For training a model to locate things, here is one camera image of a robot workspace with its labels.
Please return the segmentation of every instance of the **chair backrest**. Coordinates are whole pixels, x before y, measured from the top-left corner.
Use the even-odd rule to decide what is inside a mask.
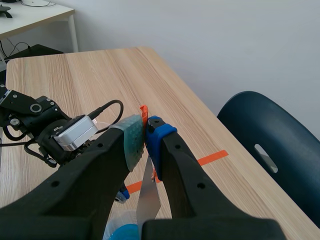
[[[278,104],[253,91],[232,97],[217,118],[320,227],[318,139]],[[276,173],[255,149],[256,144],[276,164]]]

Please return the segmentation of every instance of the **blue gripper pad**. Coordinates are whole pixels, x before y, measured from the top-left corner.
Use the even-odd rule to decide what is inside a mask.
[[[142,117],[140,115],[128,116],[111,125],[110,128],[123,131],[125,161],[129,171],[132,172],[144,153],[144,125]]]

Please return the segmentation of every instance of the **blue rubber piece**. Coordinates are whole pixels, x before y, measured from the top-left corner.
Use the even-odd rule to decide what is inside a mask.
[[[162,120],[158,116],[151,116],[149,119],[159,119]],[[162,181],[162,170],[161,170],[161,140],[165,136],[177,132],[178,130],[171,126],[168,123],[165,123],[162,126],[158,126],[154,129],[154,132],[148,131],[148,126],[146,128],[146,134],[145,134],[145,145],[146,149],[149,153],[149,156],[153,162],[153,165],[155,167],[155,171],[157,174],[157,177],[160,181]]]
[[[144,125],[140,115],[128,116],[110,128],[120,129],[124,133],[123,149],[126,166],[132,172],[144,153]]]
[[[126,224],[117,228],[109,240],[140,240],[137,224]]]
[[[129,194],[128,190],[125,190],[124,192],[122,192],[122,194],[125,196],[125,198],[127,200],[130,198],[130,194]]]

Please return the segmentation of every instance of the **blue bottle cap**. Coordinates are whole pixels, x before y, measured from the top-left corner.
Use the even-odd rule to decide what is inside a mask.
[[[140,240],[138,225],[137,224],[126,224],[117,228],[109,240]]]

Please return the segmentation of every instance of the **metal screw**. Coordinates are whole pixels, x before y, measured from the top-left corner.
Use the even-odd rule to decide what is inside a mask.
[[[10,124],[11,124],[12,126],[16,126],[16,125],[18,125],[19,123],[20,123],[19,120],[16,119],[16,118],[13,118],[13,119],[10,120]]]

